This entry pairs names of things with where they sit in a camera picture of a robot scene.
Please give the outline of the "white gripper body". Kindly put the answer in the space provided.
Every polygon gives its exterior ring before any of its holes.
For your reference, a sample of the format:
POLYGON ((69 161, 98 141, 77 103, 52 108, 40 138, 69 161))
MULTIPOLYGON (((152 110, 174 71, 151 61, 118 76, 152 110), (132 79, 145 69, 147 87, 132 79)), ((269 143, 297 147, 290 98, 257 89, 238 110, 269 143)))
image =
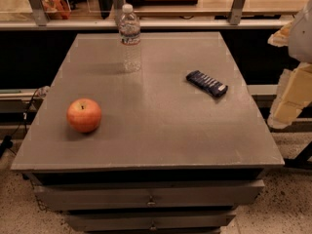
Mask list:
POLYGON ((289 36, 289 55, 312 63, 312 0, 295 16, 289 36))

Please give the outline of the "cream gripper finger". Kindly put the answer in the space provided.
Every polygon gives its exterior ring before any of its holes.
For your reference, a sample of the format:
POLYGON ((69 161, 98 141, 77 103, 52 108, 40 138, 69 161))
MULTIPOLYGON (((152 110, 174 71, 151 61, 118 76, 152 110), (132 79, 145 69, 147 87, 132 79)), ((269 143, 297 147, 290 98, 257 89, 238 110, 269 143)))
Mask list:
POLYGON ((301 63, 294 70, 285 69, 279 79, 267 124, 273 129, 284 129, 311 102, 312 64, 301 63))
POLYGON ((292 22, 289 22, 282 26, 278 31, 271 34, 267 43, 275 47, 287 47, 289 45, 292 24, 292 22))

